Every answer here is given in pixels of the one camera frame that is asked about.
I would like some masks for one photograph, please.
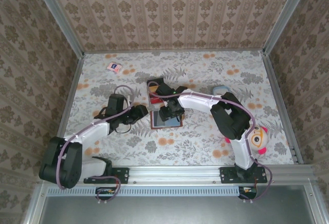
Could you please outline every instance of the plush toy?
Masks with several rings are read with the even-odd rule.
[[[225,141],[231,143],[228,138],[225,138]],[[248,135],[248,141],[252,151],[258,152],[260,155],[266,153],[266,145],[268,143],[267,128],[256,125]]]

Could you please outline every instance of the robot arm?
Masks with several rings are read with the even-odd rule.
[[[241,105],[232,93],[227,92],[223,96],[212,96],[199,94],[182,86],[174,90],[165,83],[162,83],[157,88],[156,93],[160,96],[169,96],[176,93],[193,93],[192,95],[164,99],[167,101],[167,106],[162,107],[159,111],[161,119],[165,121],[169,118],[180,116],[184,113],[185,108],[212,114],[220,132],[231,140],[235,154],[235,165],[245,171],[252,167],[253,161],[249,156],[247,141],[245,140],[250,116],[232,104],[213,100],[213,97],[218,97]]]
[[[72,188],[78,181],[85,178],[109,174],[107,171],[112,169],[111,161],[100,157],[86,156],[83,152],[97,140],[115,131],[120,124],[133,125],[148,114],[144,105],[138,105],[133,106],[130,110],[114,119],[100,122],[122,112],[124,99],[123,95],[112,94],[109,97],[108,106],[95,116],[91,128],[83,129],[79,135],[51,138],[41,164],[39,177],[56,183],[56,167],[60,151],[72,136],[75,137],[70,141],[69,146],[65,149],[64,156],[61,158],[59,171],[61,185]]]

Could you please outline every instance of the cable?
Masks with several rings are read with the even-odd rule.
[[[57,166],[56,166],[56,184],[58,185],[58,187],[62,190],[65,189],[65,187],[63,187],[61,185],[61,182],[60,182],[60,169],[61,169],[61,162],[62,162],[62,158],[63,158],[63,155],[64,155],[64,152],[65,152],[65,149],[67,148],[67,146],[71,143],[71,141],[78,137],[79,135],[81,135],[82,133],[84,133],[85,131],[89,130],[90,128],[92,128],[94,125],[98,125],[98,124],[101,124],[101,123],[105,123],[107,120],[110,120],[110,119],[113,119],[115,117],[118,117],[122,114],[124,114],[125,112],[129,111],[129,109],[132,108],[132,106],[134,105],[134,99],[135,99],[135,95],[134,95],[134,91],[133,89],[131,89],[129,86],[127,85],[119,85],[115,88],[114,90],[114,93],[115,91],[120,88],[120,87],[126,87],[130,90],[130,92],[132,93],[132,102],[130,103],[130,105],[122,112],[116,114],[116,115],[113,115],[113,116],[110,116],[108,118],[105,118],[103,120],[99,120],[99,121],[96,121],[95,123],[91,123],[89,124],[88,126],[86,126],[85,128],[83,128],[82,130],[80,130],[79,132],[77,132],[75,135],[73,135],[72,137],[70,137],[65,143],[64,145],[62,146],[61,148],[61,151],[60,151],[60,154],[58,155],[58,160],[57,160]]]
[[[94,176],[94,177],[90,177],[91,179],[115,179],[118,183],[119,183],[119,185],[118,185],[118,187],[117,187],[117,190],[116,190],[116,192],[113,194],[113,196],[112,197],[110,197],[108,200],[106,200],[107,202],[109,202],[109,201],[111,201],[111,200],[113,200],[117,195],[118,195],[118,193],[119,193],[119,191],[120,191],[120,188],[121,188],[121,181],[120,181],[120,179],[118,178],[118,177],[115,177],[115,176]],[[103,191],[106,191],[107,189],[100,189],[98,192],[97,192],[97,195],[96,195],[96,198],[97,198],[97,200],[98,201],[103,201],[103,200],[101,200],[100,198],[99,198],[99,194],[101,193],[101,192],[103,192]]]
[[[126,102],[126,104],[127,104],[127,107],[128,107],[129,104],[128,104],[128,100],[127,100],[127,98],[125,97],[124,100],[125,100],[125,102]],[[130,132],[130,130],[132,129],[132,125],[129,124],[129,126],[130,126],[129,129],[128,129],[127,131],[125,131],[125,132],[120,133],[120,132],[118,132],[116,129],[115,129],[114,131],[115,131],[116,133],[118,133],[118,134],[125,134],[125,133]]]
[[[130,125],[129,129],[126,130],[125,132],[120,133],[120,132],[118,132],[116,129],[115,129],[114,131],[115,131],[116,133],[118,133],[118,134],[125,134],[125,133],[128,133],[128,132],[130,132],[130,130],[132,129],[132,125],[131,125],[131,124],[129,124],[129,125]]]
[[[150,82],[148,83],[148,88],[150,88],[150,84],[156,84],[156,85],[159,85],[159,84],[158,84],[157,82],[155,82],[155,81],[150,81]],[[189,95],[189,96],[197,96],[197,97],[202,97],[202,98],[211,99],[211,97],[209,97],[209,96],[207,96],[207,95],[203,95],[203,94],[199,94],[199,93],[194,93],[194,92],[185,92],[185,93],[173,94],[173,95],[168,95],[168,96],[159,96],[159,95],[154,94],[154,93],[152,93],[152,92],[150,92],[150,94],[151,94],[152,96],[157,97],[157,98],[171,98],[171,97],[178,97],[178,96],[187,96],[187,95]],[[247,149],[248,149],[248,154],[249,154],[249,157],[251,158],[251,160],[252,160],[254,163],[256,163],[257,165],[262,166],[263,168],[265,168],[266,170],[268,170],[270,176],[269,176],[269,182],[268,182],[268,185],[266,186],[266,189],[261,193],[260,196],[254,198],[254,199],[249,199],[248,197],[246,197],[246,196],[243,195],[243,194],[241,194],[241,196],[243,196],[244,198],[246,198],[247,200],[250,200],[250,201],[258,200],[258,199],[260,199],[261,197],[263,197],[263,196],[265,195],[265,193],[268,191],[268,189],[269,189],[269,187],[270,187],[270,185],[271,185],[271,183],[272,183],[273,173],[272,173],[272,171],[271,171],[267,166],[265,166],[265,165],[259,163],[258,161],[256,161],[256,160],[253,158],[252,153],[251,153],[251,149],[250,149],[250,145],[249,145],[249,141],[248,141],[248,135],[249,135],[249,134],[253,131],[253,129],[255,128],[255,126],[256,126],[256,120],[255,120],[254,116],[252,115],[252,113],[251,113],[248,109],[246,109],[244,106],[242,106],[242,105],[240,105],[240,104],[238,104],[238,103],[236,103],[236,102],[229,101],[229,100],[225,100],[225,99],[222,99],[222,98],[219,98],[219,97],[214,97],[214,96],[212,96],[212,99],[213,99],[213,100],[217,100],[217,101],[221,101],[221,102],[225,102],[225,103],[229,103],[229,104],[232,104],[232,105],[234,105],[234,106],[236,106],[236,107],[241,108],[243,111],[245,111],[245,112],[250,116],[250,118],[251,118],[251,120],[252,120],[252,126],[251,126],[251,128],[248,130],[248,132],[247,132],[246,135],[245,135],[245,139],[246,139],[246,143],[247,143]]]

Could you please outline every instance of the metal frame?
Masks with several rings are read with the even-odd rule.
[[[272,28],[270,35],[266,40],[266,43],[264,45],[265,54],[269,54],[272,51],[274,45],[279,39],[284,27],[287,25],[299,1],[300,0],[287,0],[281,11],[281,14],[279,15],[275,25]]]
[[[164,53],[164,52],[219,52],[219,51],[262,51],[262,48],[182,48],[182,49],[139,49],[139,50],[98,50],[86,51],[86,54],[94,53]]]
[[[70,43],[71,48],[74,53],[77,55],[78,59],[83,57],[83,46],[80,44],[76,34],[72,30],[70,23],[66,19],[63,11],[58,5],[56,0],[44,0],[48,9],[50,10],[52,16],[55,18],[57,24],[61,28],[61,31],[64,33],[68,43]]]
[[[81,58],[81,59],[78,60],[78,64],[77,64],[76,72],[74,73],[74,77],[73,77],[73,80],[72,80],[70,92],[68,93],[68,96],[67,96],[67,100],[66,100],[64,111],[63,111],[63,116],[62,116],[62,119],[61,119],[61,123],[60,123],[60,126],[59,126],[58,131],[57,131],[57,136],[58,137],[63,137],[64,134],[65,134],[68,118],[70,116],[71,108],[72,108],[72,105],[73,105],[74,96],[76,95],[80,75],[81,75],[81,72],[82,72],[83,63],[84,63],[84,58]]]
[[[221,184],[219,168],[217,166],[129,166],[129,182],[126,187],[141,188],[156,186],[157,188],[176,186],[179,189],[182,186],[191,188],[209,188],[214,189],[228,186],[243,186],[243,184]],[[328,220],[327,212],[324,207],[319,191],[315,186],[316,177],[313,174],[311,165],[269,165],[273,173],[272,185],[303,185],[308,195],[308,202],[316,223],[325,223]],[[32,196],[30,207],[27,211],[24,224],[37,224],[40,221],[43,208],[45,206],[48,188],[53,188],[53,184],[42,182],[37,185]],[[77,184],[81,188],[89,189],[91,186],[100,186],[95,184]],[[114,186],[113,184],[104,184],[102,186]]]

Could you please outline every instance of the small box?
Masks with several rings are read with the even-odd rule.
[[[120,72],[121,68],[122,68],[122,66],[120,64],[117,64],[114,62],[111,62],[107,67],[108,70],[113,71],[115,73]]]

